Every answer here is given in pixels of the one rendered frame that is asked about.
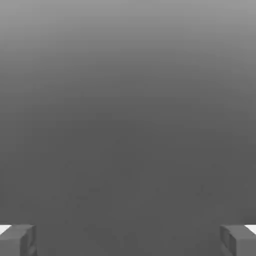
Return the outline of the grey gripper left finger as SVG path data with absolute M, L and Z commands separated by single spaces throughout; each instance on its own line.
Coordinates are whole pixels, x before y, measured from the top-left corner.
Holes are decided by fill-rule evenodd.
M 0 256 L 37 256 L 37 226 L 1 224 Z

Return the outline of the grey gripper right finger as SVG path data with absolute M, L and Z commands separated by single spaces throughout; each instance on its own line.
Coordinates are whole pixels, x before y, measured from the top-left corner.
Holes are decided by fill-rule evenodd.
M 256 224 L 221 225 L 221 256 L 256 256 Z

